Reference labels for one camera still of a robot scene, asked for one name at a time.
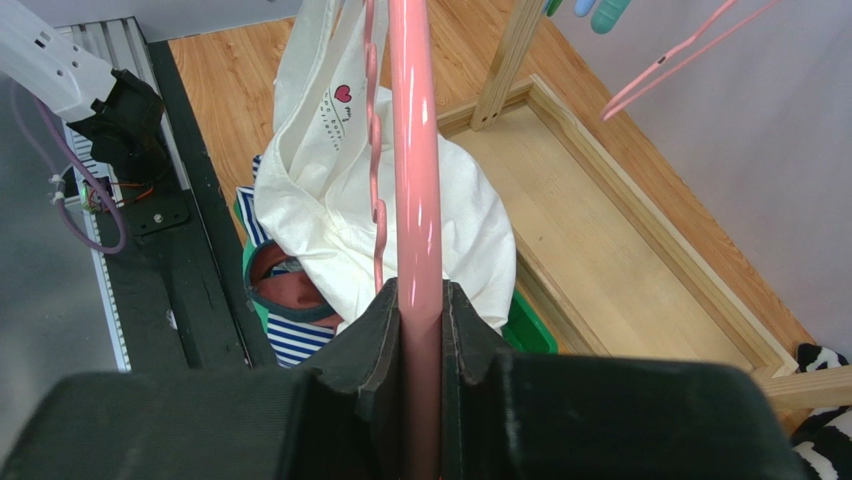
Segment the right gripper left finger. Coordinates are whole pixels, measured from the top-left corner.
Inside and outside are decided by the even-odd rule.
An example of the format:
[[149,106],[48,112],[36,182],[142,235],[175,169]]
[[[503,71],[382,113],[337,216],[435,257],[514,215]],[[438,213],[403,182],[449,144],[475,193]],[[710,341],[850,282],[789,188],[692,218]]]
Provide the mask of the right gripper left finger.
[[58,382],[5,479],[394,479],[398,283],[286,369],[86,373]]

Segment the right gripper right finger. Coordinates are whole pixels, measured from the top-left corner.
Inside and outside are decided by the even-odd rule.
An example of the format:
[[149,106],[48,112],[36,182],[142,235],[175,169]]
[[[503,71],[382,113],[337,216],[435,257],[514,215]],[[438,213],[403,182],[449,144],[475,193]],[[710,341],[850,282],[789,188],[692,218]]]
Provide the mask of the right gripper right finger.
[[446,479],[802,479],[756,382],[695,361],[524,353],[444,285]]

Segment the blue striped tank top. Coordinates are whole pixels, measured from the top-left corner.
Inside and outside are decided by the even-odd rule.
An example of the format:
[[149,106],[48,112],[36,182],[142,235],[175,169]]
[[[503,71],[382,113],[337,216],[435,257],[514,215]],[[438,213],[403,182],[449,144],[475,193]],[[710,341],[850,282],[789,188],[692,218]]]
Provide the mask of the blue striped tank top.
[[[248,252],[248,247],[254,248],[263,242],[275,240],[267,233],[258,220],[255,208],[255,188],[252,185],[240,186],[236,189],[234,213],[247,235],[242,257],[243,269],[244,255]],[[251,301],[250,304],[258,315],[258,311]],[[275,321],[270,322],[267,330],[263,328],[262,322],[261,326],[275,354],[278,365],[284,368],[293,368],[299,365],[335,337],[317,335],[315,332],[309,331],[304,327],[296,327],[293,324],[281,325]]]

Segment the maroon printed tank top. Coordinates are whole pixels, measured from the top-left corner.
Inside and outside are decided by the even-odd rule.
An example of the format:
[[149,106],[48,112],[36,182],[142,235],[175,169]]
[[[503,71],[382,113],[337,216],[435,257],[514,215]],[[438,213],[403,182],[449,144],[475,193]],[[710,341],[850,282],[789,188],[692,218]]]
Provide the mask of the maroon printed tank top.
[[314,285],[297,259],[272,240],[248,247],[243,262],[243,285],[261,318],[263,328],[271,321],[293,324],[334,337],[342,318]]

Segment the white tank top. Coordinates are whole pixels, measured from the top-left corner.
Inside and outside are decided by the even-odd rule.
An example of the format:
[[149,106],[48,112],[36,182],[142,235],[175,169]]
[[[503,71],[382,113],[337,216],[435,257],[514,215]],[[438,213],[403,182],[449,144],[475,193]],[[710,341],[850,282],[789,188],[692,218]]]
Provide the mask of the white tank top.
[[[386,43],[388,5],[306,1],[275,80],[274,135],[255,180],[255,214],[352,324],[375,297],[376,226],[370,203],[369,109],[381,124],[378,192],[395,232],[392,93],[367,91],[365,45]],[[509,216],[485,173],[461,146],[437,141],[442,268],[493,329],[508,320],[516,245]]]

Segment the thin pink wire hanger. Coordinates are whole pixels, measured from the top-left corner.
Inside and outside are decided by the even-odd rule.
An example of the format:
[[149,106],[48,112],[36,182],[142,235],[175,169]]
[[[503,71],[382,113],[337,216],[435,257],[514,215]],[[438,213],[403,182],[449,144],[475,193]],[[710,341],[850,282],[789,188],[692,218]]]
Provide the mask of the thin pink wire hanger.
[[695,47],[695,44],[705,36],[708,30],[719,21],[730,9],[738,4],[736,0],[724,1],[690,36],[662,54],[654,63],[649,65],[641,74],[629,82],[605,104],[600,112],[601,121],[608,121],[624,111],[639,98],[650,92],[664,80],[677,73],[686,65],[718,45],[721,41],[756,20],[777,5],[779,0],[768,1],[753,13],[745,16],[717,37],[706,44]]

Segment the pink plastic hanger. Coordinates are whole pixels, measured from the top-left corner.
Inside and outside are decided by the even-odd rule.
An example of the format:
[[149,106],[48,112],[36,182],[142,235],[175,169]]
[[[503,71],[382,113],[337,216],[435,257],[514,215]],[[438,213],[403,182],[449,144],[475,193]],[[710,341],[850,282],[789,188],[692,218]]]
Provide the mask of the pink plastic hanger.
[[441,476],[441,316],[443,311],[439,149],[428,9],[424,1],[388,4],[395,154],[398,275],[383,282],[386,205],[379,197],[381,123],[369,119],[370,200],[376,224],[375,288],[397,294],[386,345],[396,363],[397,478]]

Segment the green velvet hanger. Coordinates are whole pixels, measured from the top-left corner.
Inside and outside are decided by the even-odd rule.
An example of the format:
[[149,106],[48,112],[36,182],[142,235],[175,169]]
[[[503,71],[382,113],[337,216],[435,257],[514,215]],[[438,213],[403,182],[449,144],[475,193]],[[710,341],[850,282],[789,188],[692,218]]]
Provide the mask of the green velvet hanger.
[[543,9],[544,15],[552,17],[558,11],[562,3],[563,0],[547,0]]

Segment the light blue plastic hanger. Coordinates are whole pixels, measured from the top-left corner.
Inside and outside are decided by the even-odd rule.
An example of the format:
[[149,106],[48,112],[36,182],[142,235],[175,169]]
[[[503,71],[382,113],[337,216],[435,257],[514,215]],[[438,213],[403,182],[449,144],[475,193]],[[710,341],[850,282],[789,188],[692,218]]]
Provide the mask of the light blue plastic hanger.
[[594,8],[597,0],[576,0],[574,4],[574,15],[578,18],[583,18],[589,15]]

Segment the teal plastic hanger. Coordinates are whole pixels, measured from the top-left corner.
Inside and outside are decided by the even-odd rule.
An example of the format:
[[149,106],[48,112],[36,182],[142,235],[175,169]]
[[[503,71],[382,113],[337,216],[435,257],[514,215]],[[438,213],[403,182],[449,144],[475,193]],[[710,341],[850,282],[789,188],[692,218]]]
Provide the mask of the teal plastic hanger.
[[631,0],[598,1],[590,20],[592,31],[598,35],[610,33],[630,4]]

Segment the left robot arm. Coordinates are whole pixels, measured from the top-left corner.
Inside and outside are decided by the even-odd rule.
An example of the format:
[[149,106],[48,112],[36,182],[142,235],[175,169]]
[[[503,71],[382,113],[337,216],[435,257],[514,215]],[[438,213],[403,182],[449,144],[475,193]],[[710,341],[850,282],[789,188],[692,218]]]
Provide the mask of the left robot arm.
[[61,35],[18,1],[1,3],[1,71],[92,142],[91,158],[129,183],[170,169],[160,139],[165,106],[146,82]]

